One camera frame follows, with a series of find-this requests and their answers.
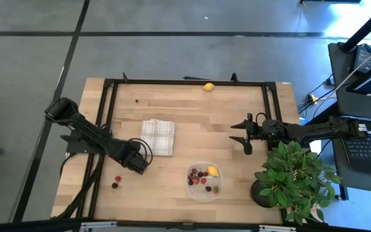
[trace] black desk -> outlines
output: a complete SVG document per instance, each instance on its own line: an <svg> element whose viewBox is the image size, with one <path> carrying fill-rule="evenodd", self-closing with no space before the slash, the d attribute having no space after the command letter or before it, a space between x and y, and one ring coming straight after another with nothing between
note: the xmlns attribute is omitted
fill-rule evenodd
<svg viewBox="0 0 371 232"><path fill-rule="evenodd" d="M339 85L352 70L349 70L353 54L340 51L337 44L329 44L328 52L334 76L334 82ZM346 88L340 88L337 92L337 102L329 106L325 111L312 119L308 124L326 122L329 115L348 115L354 117L371 118L371 97L346 92ZM371 191L371 174L353 171L348 165L346 153L341 139L333 140L333 150L338 175L343 177L342 185L345 187L365 189Z"/></svg>

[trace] wooden tabletop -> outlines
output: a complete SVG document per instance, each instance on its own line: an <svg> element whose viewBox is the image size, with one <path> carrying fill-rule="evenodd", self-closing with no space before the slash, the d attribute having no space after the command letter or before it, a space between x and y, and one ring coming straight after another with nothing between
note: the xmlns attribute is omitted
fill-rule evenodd
<svg viewBox="0 0 371 232"><path fill-rule="evenodd" d="M79 111L95 122L104 79L88 78ZM290 83L278 82L283 121L299 123ZM269 93L272 118L275 119ZM202 86L165 84L119 84L111 129L119 139L140 137L142 121L159 119L175 122L174 154L154 156L143 175L123 168L106 157L100 181L95 218L165 222L282 223L278 208L265 209L249 197L266 160L267 145L252 141L252 155L230 135L245 136L244 130L230 129L247 113L264 112L262 89L251 86L216 86L205 92ZM52 216L61 213L81 188L87 154L70 159L64 167ZM187 196L184 177L187 167L198 161L217 164L223 175L223 191L212 202L197 202ZM116 175L120 186L112 189ZM91 193L85 203L88 213Z"/></svg>

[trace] white cable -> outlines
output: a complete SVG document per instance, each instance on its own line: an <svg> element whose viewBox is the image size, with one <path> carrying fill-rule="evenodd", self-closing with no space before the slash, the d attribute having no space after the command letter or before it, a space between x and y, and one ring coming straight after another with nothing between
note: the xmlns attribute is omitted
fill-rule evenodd
<svg viewBox="0 0 371 232"><path fill-rule="evenodd" d="M330 94L325 100L323 100L322 103L320 103L320 105L316 108L316 111L314 112L313 114L313 118L314 116L316 116L316 113L317 113L317 110L320 108L320 106L327 101L327 99L329 99L331 96L333 96L339 89L340 87L360 68L362 67L362 65L364 65L367 61L369 61L371 59L371 56L370 57L367 57L367 59L365 61L363 61L363 63L361 63L355 70L353 70L353 72L351 72L344 81L342 81L339 86L337 86L334 91L332 92L332 94Z"/></svg>

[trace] black pot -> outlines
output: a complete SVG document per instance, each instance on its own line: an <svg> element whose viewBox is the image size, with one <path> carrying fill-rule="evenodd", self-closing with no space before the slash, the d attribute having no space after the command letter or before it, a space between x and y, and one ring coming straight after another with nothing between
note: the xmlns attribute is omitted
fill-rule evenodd
<svg viewBox="0 0 371 232"><path fill-rule="evenodd" d="M271 208L275 205L271 206L269 204L269 196L261 196L260 192L263 190L263 186L260 185L260 181L256 180L251 188L250 188L250 197L251 200L253 200L255 203L257 203L259 206L264 208Z"/></svg>

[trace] potted plant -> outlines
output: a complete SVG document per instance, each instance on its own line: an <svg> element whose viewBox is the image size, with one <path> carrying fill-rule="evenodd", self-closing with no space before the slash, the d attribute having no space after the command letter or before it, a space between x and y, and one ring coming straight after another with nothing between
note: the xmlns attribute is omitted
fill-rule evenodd
<svg viewBox="0 0 371 232"><path fill-rule="evenodd" d="M254 174L257 180L251 187L253 200L263 207L291 208L286 220L294 219L300 225L303 219L314 220L311 209L330 204L335 195L330 183L340 184L341 177L323 164L317 153L301 148L297 142L280 142L267 156L262 166L265 171ZM324 221L320 209L317 215Z"/></svg>

